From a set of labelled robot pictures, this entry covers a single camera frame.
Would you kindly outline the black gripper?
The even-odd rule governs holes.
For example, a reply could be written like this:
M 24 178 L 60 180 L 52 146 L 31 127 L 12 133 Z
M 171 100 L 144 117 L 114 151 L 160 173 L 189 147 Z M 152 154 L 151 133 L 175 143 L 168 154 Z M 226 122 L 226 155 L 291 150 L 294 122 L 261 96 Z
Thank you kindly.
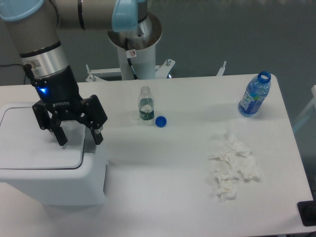
M 90 129 L 96 145 L 102 143 L 101 130 L 108 117 L 96 95 L 82 99 L 70 66 L 41 79 L 35 78 L 31 64 L 23 69 L 40 98 L 32 106 L 40 129 L 52 132 L 64 146 L 68 139 L 61 122 L 76 120 Z

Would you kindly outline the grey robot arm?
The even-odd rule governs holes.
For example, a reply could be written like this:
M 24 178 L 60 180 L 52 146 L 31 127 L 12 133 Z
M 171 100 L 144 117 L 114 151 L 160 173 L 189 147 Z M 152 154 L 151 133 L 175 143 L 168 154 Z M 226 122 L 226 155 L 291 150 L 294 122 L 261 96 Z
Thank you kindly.
M 67 143 L 63 121 L 84 124 L 94 142 L 103 141 L 107 120 L 96 95 L 86 99 L 67 61 L 56 30 L 80 28 L 110 32 L 136 30 L 148 15 L 145 0 L 3 0 L 0 17 L 39 95 L 33 111 L 39 127 L 53 133 L 60 146 Z

